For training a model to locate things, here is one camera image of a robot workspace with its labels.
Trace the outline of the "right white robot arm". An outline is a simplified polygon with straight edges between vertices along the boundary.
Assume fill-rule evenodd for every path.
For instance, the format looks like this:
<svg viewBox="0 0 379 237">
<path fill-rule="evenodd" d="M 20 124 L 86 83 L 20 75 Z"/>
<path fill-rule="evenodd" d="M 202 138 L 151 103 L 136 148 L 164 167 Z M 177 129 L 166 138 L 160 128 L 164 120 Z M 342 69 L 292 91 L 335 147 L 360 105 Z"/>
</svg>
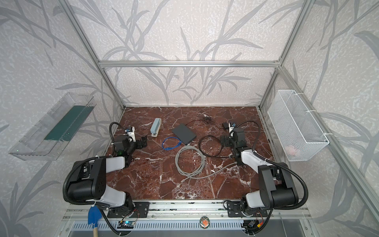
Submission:
<svg viewBox="0 0 379 237">
<path fill-rule="evenodd" d="M 259 210 L 293 210 L 306 204 L 309 190 L 305 181 L 287 164 L 271 161 L 247 146 L 242 128 L 233 128 L 221 137 L 221 145 L 230 147 L 237 165 L 247 165 L 258 174 L 259 189 L 245 194 L 235 211 L 253 216 Z"/>
</svg>

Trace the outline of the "dark grey network switch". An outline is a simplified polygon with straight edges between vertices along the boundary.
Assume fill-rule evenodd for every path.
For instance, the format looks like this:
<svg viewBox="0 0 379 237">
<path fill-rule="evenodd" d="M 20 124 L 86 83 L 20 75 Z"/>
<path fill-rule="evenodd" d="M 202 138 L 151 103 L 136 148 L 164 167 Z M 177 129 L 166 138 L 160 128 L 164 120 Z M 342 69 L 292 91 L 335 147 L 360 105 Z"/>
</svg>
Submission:
<svg viewBox="0 0 379 237">
<path fill-rule="evenodd" d="M 173 128 L 172 132 L 185 145 L 189 145 L 192 141 L 196 139 L 196 134 L 182 123 L 179 124 L 177 127 Z"/>
</svg>

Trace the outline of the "black power adapter with cable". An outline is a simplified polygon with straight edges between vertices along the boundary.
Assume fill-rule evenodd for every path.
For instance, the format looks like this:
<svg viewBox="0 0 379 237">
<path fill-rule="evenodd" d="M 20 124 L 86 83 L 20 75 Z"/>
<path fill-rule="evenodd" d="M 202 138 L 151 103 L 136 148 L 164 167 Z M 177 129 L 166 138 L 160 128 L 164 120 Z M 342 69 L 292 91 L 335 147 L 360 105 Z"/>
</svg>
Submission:
<svg viewBox="0 0 379 237">
<path fill-rule="evenodd" d="M 214 126 L 216 126 L 217 128 L 220 128 L 220 129 L 223 129 L 223 130 L 226 130 L 227 128 L 229 128 L 228 126 L 225 127 L 225 126 L 224 126 L 224 125 L 225 125 L 224 123 L 223 123 L 222 125 L 217 125 L 216 122 L 215 122 L 210 116 L 204 116 L 204 117 L 201 118 L 201 119 L 195 119 L 195 120 L 192 120 L 192 121 L 188 122 L 188 123 L 186 124 L 186 126 L 190 125 L 190 124 L 193 123 L 193 122 L 198 122 L 198 121 L 203 122 L 203 123 L 205 123 L 205 124 L 214 125 Z"/>
</svg>

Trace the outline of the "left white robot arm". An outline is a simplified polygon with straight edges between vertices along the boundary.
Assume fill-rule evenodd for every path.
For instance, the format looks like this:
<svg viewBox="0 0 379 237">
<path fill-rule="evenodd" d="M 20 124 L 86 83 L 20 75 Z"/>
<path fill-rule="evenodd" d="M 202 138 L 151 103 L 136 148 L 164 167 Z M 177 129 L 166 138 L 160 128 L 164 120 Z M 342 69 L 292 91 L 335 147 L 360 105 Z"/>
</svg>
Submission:
<svg viewBox="0 0 379 237">
<path fill-rule="evenodd" d="M 63 183 L 63 198 L 74 205 L 97 205 L 108 209 L 134 210 L 128 192 L 107 185 L 107 174 L 131 165 L 132 154 L 148 146 L 147 136 L 135 137 L 135 128 L 125 128 L 118 122 L 109 125 L 111 154 L 75 162 Z"/>
</svg>

